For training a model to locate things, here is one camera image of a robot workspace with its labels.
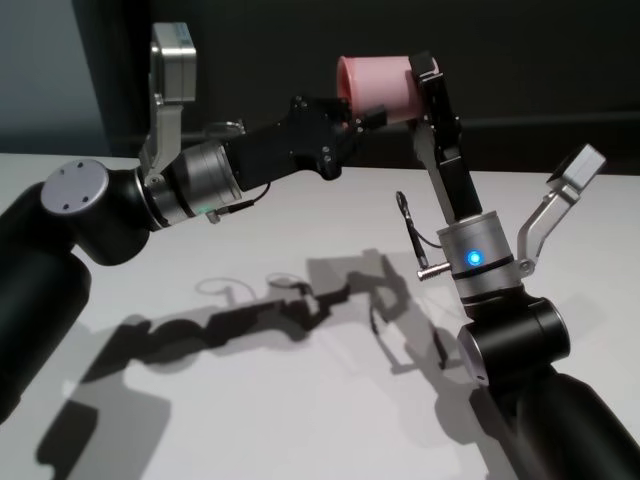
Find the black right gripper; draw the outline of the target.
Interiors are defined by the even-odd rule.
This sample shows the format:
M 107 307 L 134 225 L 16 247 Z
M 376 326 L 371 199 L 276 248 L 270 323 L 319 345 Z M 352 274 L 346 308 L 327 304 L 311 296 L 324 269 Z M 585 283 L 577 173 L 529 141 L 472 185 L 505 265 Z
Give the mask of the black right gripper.
M 461 128 L 444 73 L 430 52 L 409 57 L 424 116 L 412 130 L 413 149 L 427 170 L 446 222 L 480 215 L 482 206 L 462 156 Z

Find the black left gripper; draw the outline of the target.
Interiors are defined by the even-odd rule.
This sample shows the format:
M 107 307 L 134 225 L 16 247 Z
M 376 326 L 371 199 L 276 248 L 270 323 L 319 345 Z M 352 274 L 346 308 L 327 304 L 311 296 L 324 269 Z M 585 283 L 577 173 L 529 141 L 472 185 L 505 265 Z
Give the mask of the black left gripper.
M 341 175 L 360 137 L 387 123 L 384 105 L 356 113 L 344 98 L 296 96 L 284 118 L 227 141 L 224 150 L 243 191 L 299 171 L 331 181 Z

